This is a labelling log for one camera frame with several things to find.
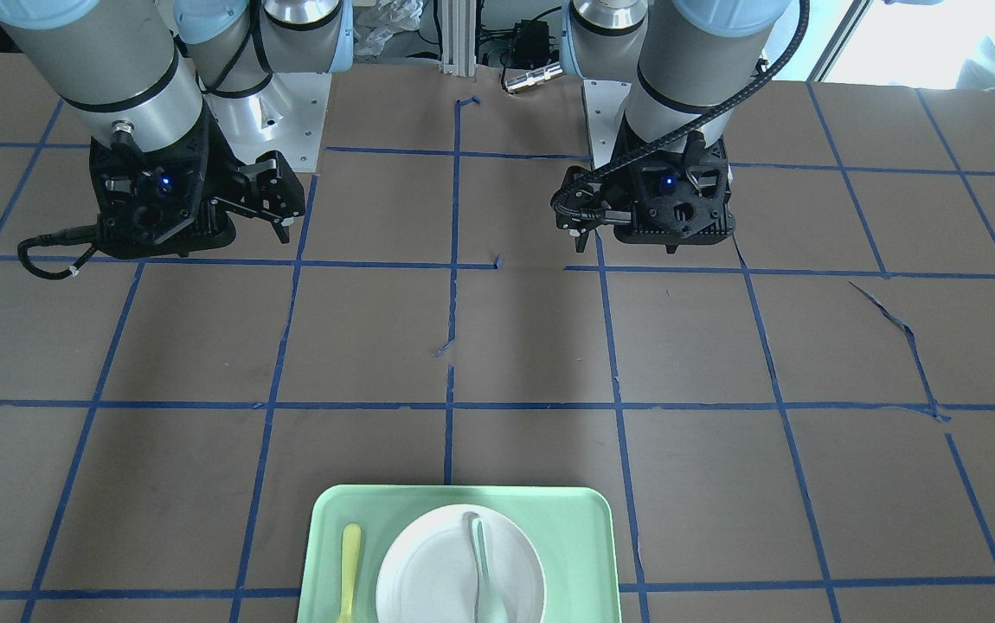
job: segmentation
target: light green tray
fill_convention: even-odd
[[[340,537],[363,527],[356,623],[376,623],[382,558],[402,530],[447,504],[489,506],[517,522],[540,553],[548,583],[544,623],[620,623],[613,514],[600,493],[550,486],[337,485],[312,506],[298,623],[335,623],[340,608]]]

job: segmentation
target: yellow utensil handle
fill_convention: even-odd
[[[349,523],[343,529],[343,556],[340,557],[340,612],[351,614],[356,594],[356,572],[359,571],[359,551],[363,545],[363,529]]]

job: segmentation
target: white plate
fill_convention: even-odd
[[[536,548],[508,517],[474,504],[429,511],[390,545],[375,588],[379,623],[474,623],[478,572],[470,512],[482,517],[490,573],[510,623],[541,623],[546,588]]]

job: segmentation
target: white mounting plate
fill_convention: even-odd
[[[245,163],[255,162],[264,152],[279,150],[295,173],[314,173],[324,134],[324,114],[328,111],[328,91],[332,74],[275,74],[298,103],[295,130],[259,143],[229,141],[236,157]]]
[[[632,84],[612,80],[583,80],[583,102],[586,104],[586,127],[589,147],[594,154],[594,169],[609,162],[613,145],[620,130],[621,107]]]

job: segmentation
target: light blue joint cap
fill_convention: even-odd
[[[100,1],[0,0],[0,22],[28,30],[51,30],[82,19]]]
[[[786,12],[790,0],[671,0],[696,27],[716,36],[751,36]]]
[[[570,36],[570,0],[563,4],[563,32],[560,33],[560,67],[567,75],[585,78],[578,67],[578,59],[574,55],[574,38]]]
[[[332,64],[328,74],[348,71],[356,59],[355,11],[351,8],[351,0],[340,3],[340,36],[336,39],[336,53],[332,56]]]
[[[205,43],[236,23],[247,4],[248,0],[177,0],[174,23],[178,24],[178,36],[190,46]]]

